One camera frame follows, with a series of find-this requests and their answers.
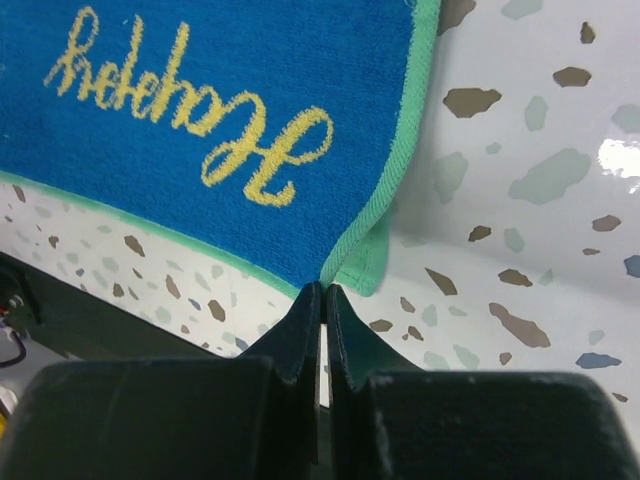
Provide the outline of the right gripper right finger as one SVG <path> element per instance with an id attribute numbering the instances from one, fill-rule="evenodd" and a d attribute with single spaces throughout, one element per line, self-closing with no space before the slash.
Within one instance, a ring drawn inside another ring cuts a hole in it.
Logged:
<path id="1" fill-rule="evenodd" d="M 424 371 L 377 336 L 343 289 L 325 297 L 339 479 L 635 479 L 612 403 L 564 372 Z"/>

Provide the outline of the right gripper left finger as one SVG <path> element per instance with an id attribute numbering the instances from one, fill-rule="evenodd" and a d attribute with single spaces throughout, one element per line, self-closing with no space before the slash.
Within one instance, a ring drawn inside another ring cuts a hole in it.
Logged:
<path id="1" fill-rule="evenodd" d="M 1 440 L 5 479 L 306 479 L 318 459 L 320 287 L 233 359 L 58 363 Z"/>

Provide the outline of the yellow green patterned towel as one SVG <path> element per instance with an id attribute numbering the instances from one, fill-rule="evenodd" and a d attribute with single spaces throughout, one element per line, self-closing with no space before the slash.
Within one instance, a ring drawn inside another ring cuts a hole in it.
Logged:
<path id="1" fill-rule="evenodd" d="M 295 295 L 369 296 L 437 1 L 5 1 L 1 176 Z"/>

